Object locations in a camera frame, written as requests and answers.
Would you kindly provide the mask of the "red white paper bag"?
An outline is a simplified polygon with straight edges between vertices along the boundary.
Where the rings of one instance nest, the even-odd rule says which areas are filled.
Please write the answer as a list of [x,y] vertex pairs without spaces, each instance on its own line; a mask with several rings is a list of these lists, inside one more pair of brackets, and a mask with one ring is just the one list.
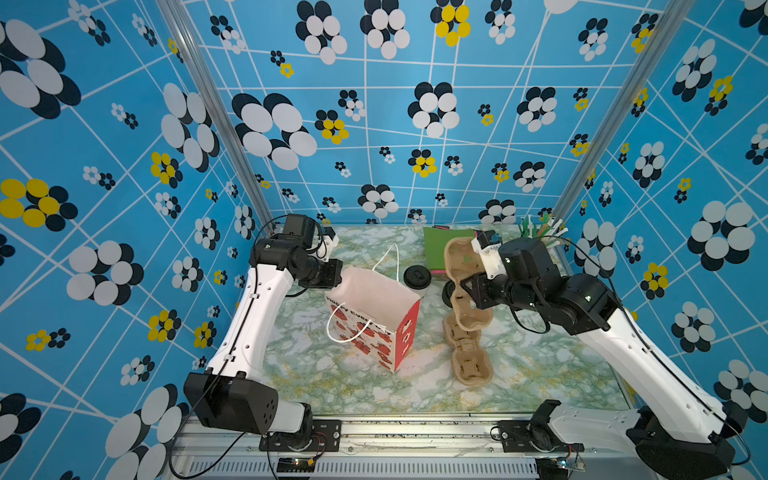
[[345,267],[341,283],[325,295],[330,315],[326,336],[349,344],[389,372],[397,372],[416,338],[421,296],[371,268]]

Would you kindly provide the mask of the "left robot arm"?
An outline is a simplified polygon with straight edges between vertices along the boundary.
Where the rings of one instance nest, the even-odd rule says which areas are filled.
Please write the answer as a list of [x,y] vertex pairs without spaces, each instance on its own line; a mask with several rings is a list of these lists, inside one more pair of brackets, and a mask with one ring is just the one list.
[[332,228],[305,215],[283,219],[280,232],[255,241],[229,330],[206,370],[189,374],[183,391],[205,427],[304,443],[313,436],[311,407],[280,398],[263,382],[266,349],[291,287],[330,290],[341,282],[343,263],[332,256],[339,243]]

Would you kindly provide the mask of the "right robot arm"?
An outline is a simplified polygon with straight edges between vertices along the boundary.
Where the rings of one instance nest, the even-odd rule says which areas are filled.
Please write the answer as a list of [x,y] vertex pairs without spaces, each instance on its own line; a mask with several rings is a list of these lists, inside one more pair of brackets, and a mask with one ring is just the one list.
[[539,239],[497,243],[494,237],[482,232],[473,239],[484,270],[457,283],[476,306],[538,313],[546,325],[562,327],[599,353],[644,402],[611,413],[547,400],[529,423],[538,449],[582,444],[623,452],[665,479],[710,479],[735,466],[729,440],[740,437],[745,410],[721,403],[691,380],[601,280],[561,275]]

